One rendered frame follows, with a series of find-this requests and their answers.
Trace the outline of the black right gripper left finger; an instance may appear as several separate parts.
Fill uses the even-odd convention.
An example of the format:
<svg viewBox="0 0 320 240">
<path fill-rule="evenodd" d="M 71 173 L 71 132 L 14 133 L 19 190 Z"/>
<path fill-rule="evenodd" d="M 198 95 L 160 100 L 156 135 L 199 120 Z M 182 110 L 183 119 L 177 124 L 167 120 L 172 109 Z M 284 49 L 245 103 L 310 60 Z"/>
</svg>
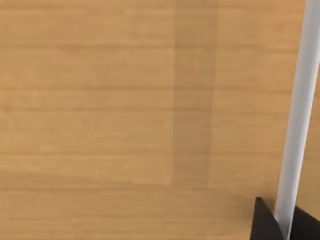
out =
<svg viewBox="0 0 320 240">
<path fill-rule="evenodd" d="M 278 222 L 261 197 L 256 197 L 250 240 L 284 240 Z"/>
</svg>

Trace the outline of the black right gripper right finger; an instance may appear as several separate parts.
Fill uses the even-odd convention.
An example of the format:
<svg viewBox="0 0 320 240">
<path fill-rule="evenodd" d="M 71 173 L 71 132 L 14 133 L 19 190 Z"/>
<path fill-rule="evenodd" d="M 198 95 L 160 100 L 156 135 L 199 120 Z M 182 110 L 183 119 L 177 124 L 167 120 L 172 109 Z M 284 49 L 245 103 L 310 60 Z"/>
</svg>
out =
<svg viewBox="0 0 320 240">
<path fill-rule="evenodd" d="M 291 240 L 320 240 L 320 221 L 299 207 L 295 207 Z"/>
</svg>

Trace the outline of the long metal handle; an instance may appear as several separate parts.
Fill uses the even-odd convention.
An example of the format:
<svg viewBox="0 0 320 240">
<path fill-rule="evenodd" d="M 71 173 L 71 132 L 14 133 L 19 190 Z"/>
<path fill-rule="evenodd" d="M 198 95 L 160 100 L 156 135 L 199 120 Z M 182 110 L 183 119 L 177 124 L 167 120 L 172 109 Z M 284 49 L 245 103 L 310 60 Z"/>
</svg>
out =
<svg viewBox="0 0 320 240">
<path fill-rule="evenodd" d="M 274 218 L 290 239 L 320 66 L 320 0 L 305 0 Z"/>
</svg>

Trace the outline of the wooden door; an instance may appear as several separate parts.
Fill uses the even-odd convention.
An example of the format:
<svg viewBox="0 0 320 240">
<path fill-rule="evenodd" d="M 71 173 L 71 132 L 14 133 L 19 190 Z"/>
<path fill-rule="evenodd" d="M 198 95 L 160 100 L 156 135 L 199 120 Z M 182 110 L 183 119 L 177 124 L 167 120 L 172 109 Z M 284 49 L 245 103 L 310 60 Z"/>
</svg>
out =
<svg viewBox="0 0 320 240">
<path fill-rule="evenodd" d="M 305 0 L 0 0 L 0 240 L 249 240 Z"/>
</svg>

